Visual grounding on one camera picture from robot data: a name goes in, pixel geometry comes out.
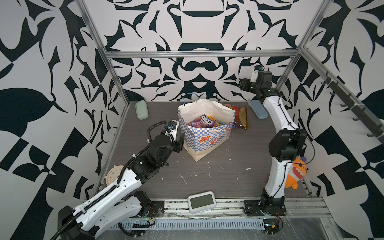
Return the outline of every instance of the dark wooden floor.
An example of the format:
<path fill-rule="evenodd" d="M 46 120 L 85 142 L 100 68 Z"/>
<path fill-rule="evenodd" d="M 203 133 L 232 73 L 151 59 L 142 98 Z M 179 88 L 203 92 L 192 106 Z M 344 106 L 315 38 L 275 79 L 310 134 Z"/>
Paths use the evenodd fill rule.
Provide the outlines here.
<path fill-rule="evenodd" d="M 244 106 L 247 103 L 234 104 Z M 149 102 L 149 118 L 139 120 L 133 102 L 110 168 L 124 165 L 132 154 L 147 145 L 149 126 L 162 120 L 178 120 L 179 105 L 178 102 Z M 187 151 L 172 153 L 168 159 L 169 166 L 162 167 L 139 190 L 145 191 L 150 198 L 187 198 L 204 191 L 213 191 L 217 198 L 260 197 L 271 168 L 268 143 L 276 131 L 270 117 L 260 120 L 250 108 L 248 110 L 248 130 L 232 129 L 227 141 L 198 162 Z M 152 138 L 162 130 L 161 127 L 153 129 Z M 285 191 L 286 197 L 306 196 L 301 184 L 296 190 L 289 188 Z"/>

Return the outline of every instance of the white debris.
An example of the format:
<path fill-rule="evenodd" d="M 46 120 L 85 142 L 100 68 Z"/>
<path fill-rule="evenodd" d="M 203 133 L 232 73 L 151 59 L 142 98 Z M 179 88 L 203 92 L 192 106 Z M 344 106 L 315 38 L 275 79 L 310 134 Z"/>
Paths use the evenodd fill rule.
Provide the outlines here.
<path fill-rule="evenodd" d="M 181 174 L 179 174 L 180 177 L 184 180 L 185 184 L 188 186 L 187 182 L 185 181 L 185 179 L 183 178 L 183 176 L 181 176 Z"/>

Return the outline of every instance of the snack bag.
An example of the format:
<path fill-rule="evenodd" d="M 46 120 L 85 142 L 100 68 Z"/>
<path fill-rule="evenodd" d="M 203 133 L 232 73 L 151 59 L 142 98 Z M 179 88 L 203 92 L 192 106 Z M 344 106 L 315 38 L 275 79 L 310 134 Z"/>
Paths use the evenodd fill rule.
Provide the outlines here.
<path fill-rule="evenodd" d="M 224 106 L 232 110 L 235 110 L 236 112 L 236 117 L 234 121 L 235 127 L 248 129 L 247 106 L 238 107 L 238 106 L 231 106 L 230 104 L 224 104 Z"/>
<path fill-rule="evenodd" d="M 220 124 L 213 117 L 206 115 L 198 117 L 195 121 L 187 125 L 197 128 L 211 128 L 220 126 Z"/>

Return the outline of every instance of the green soap box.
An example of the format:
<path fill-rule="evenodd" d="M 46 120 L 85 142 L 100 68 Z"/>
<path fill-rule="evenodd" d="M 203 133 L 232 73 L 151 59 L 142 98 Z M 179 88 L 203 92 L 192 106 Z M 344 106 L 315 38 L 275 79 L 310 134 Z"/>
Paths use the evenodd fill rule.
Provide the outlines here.
<path fill-rule="evenodd" d="M 135 108 L 136 115 L 139 120 L 143 120 L 149 117 L 147 102 L 145 100 L 141 100 L 140 102 L 136 103 Z"/>

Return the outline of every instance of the croissant print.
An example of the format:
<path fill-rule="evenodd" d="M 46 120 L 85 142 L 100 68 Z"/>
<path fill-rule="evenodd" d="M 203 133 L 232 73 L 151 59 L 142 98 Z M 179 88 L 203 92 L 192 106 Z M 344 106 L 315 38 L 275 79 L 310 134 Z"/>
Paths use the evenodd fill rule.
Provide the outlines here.
<path fill-rule="evenodd" d="M 201 137 L 199 143 L 205 142 L 206 140 L 210 139 L 212 136 L 207 136 L 207 137 Z"/>

